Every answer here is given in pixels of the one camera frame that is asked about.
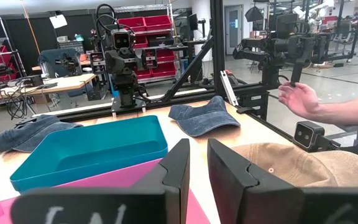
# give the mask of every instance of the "pink mat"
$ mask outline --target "pink mat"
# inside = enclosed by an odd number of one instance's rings
[[[107,172],[105,174],[88,177],[81,180],[76,180],[67,184],[62,184],[57,187],[130,187],[146,173],[150,172],[160,159],[145,162],[131,167]],[[15,198],[7,199],[0,202],[0,224],[11,224],[9,211]],[[188,224],[204,224],[209,223],[203,209],[199,205],[193,192],[189,190],[188,204],[187,204],[187,218]]]

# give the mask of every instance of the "teal plastic tray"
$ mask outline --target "teal plastic tray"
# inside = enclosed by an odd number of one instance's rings
[[[49,134],[11,175],[15,190],[52,187],[163,158],[168,145],[156,116]]]

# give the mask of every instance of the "blue denim hat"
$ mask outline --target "blue denim hat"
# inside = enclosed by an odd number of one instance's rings
[[[77,127],[82,127],[82,125],[60,122],[56,116],[41,115],[36,122],[1,133],[0,152],[13,149],[21,152],[32,152],[48,134]]]
[[[173,105],[168,115],[177,121],[187,135],[197,137],[224,125],[240,126],[226,110],[221,96],[215,96],[205,106],[193,108],[188,105]]]

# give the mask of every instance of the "table surface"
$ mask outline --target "table surface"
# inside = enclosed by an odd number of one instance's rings
[[[203,106],[208,101],[190,103],[191,106]],[[256,121],[246,114],[237,114],[236,108],[226,103],[227,111],[240,122],[241,127],[223,126],[213,130],[198,138],[187,136],[177,125],[168,117],[170,107],[148,110],[145,113],[132,113],[119,115],[117,118],[112,116],[91,119],[78,122],[84,126],[101,124],[116,120],[136,118],[147,115],[155,115],[160,121],[163,133],[168,142],[169,150],[182,138],[190,139],[190,188],[194,192],[197,200],[203,208],[211,223],[220,223],[218,211],[216,209],[212,188],[209,184],[208,165],[207,165],[207,142],[209,138],[216,138],[228,147],[240,146],[244,144],[274,142],[278,144],[292,144],[271,129]],[[10,181],[12,173],[29,156],[24,152],[5,152],[0,153],[0,200],[18,196]]]
[[[89,74],[78,75],[75,77],[51,78],[46,81],[44,80],[44,83],[45,84],[57,83],[57,86],[52,88],[46,88],[43,90],[35,90],[35,87],[26,88],[22,90],[22,93],[32,91],[31,93],[29,93],[29,95],[39,95],[42,93],[56,93],[59,91],[77,90],[83,87],[85,83],[91,81],[95,76],[96,75],[89,73]],[[0,99],[1,99],[1,95],[3,97],[8,98],[9,95],[15,91],[15,89],[16,88],[10,88],[10,87],[1,89]]]
[[[85,60],[85,61],[82,61],[80,62],[81,65],[91,65],[91,61],[90,60]],[[35,67],[32,67],[31,68],[33,71],[39,71],[41,70],[41,67],[40,66],[35,66]]]

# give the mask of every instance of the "door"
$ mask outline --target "door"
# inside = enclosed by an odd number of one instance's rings
[[[242,6],[225,7],[226,54],[233,50],[242,40]]]

